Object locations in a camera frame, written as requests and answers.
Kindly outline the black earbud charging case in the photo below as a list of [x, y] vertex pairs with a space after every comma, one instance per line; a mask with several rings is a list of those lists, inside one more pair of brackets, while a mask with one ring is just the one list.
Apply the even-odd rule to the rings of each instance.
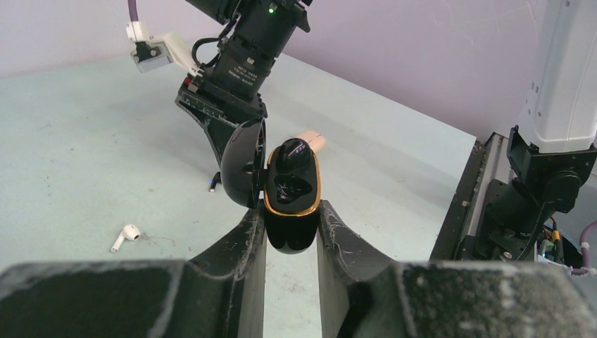
[[265, 121], [241, 124], [222, 156], [221, 180], [235, 203], [252, 209], [263, 206], [268, 240], [276, 250], [297, 254], [313, 243], [317, 232], [320, 167], [312, 151], [308, 164], [290, 171], [276, 169], [282, 143], [268, 154]]

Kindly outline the pink earbud charging case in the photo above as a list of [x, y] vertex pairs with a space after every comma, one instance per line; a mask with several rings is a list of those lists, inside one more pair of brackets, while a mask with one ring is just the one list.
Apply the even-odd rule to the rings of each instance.
[[314, 130], [306, 130], [296, 136], [305, 141], [314, 154], [318, 154], [326, 145], [325, 137]]

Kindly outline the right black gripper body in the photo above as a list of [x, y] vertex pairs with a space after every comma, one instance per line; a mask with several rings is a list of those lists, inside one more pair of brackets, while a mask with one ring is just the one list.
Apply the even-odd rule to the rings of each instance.
[[207, 134], [231, 133], [246, 121], [268, 116], [260, 94], [243, 99], [202, 79], [185, 79], [178, 90], [175, 104]]

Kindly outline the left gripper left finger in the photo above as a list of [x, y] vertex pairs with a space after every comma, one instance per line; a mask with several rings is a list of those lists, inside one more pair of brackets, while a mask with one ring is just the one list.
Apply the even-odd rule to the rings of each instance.
[[14, 265], [1, 274], [1, 336], [262, 337], [263, 214], [189, 260]]

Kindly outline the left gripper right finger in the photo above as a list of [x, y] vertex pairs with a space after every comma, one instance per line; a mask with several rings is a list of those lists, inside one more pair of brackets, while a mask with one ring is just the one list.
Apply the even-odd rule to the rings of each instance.
[[595, 337], [596, 310], [562, 268], [398, 262], [320, 203], [323, 337]]

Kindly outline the black earbud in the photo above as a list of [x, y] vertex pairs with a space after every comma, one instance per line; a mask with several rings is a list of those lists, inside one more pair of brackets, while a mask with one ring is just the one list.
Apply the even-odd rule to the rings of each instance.
[[210, 181], [210, 187], [209, 187], [209, 192], [213, 193], [217, 186], [219, 184], [221, 184], [222, 180], [221, 180], [221, 172], [217, 171], [216, 174], [214, 174], [214, 176], [212, 177], [211, 181]]
[[295, 170], [309, 163], [312, 150], [307, 141], [291, 138], [282, 143], [275, 160], [278, 170]]

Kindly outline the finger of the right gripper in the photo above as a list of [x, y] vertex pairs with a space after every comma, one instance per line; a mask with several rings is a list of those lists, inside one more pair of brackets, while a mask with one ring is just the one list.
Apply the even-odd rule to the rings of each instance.
[[221, 166], [222, 156], [230, 137], [233, 132], [245, 122], [247, 122], [247, 120], [233, 121], [209, 116], [199, 117], [199, 125], [206, 133], [219, 167]]

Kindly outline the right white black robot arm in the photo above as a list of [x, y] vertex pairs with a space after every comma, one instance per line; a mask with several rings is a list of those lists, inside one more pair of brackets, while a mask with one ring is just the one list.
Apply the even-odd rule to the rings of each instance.
[[[267, 111], [259, 89], [295, 29], [310, 31], [307, 1], [195, 1], [224, 25], [218, 54], [194, 69], [177, 105], [204, 129], [220, 167], [214, 181], [237, 204], [265, 204], [270, 243], [285, 254], [315, 238], [320, 173], [315, 142], [295, 137], [265, 152]], [[450, 258], [529, 257], [544, 223], [574, 208], [596, 163], [596, 2], [549, 1], [530, 90], [510, 131], [507, 158], [514, 178], [492, 180], [482, 214], [456, 242]]]

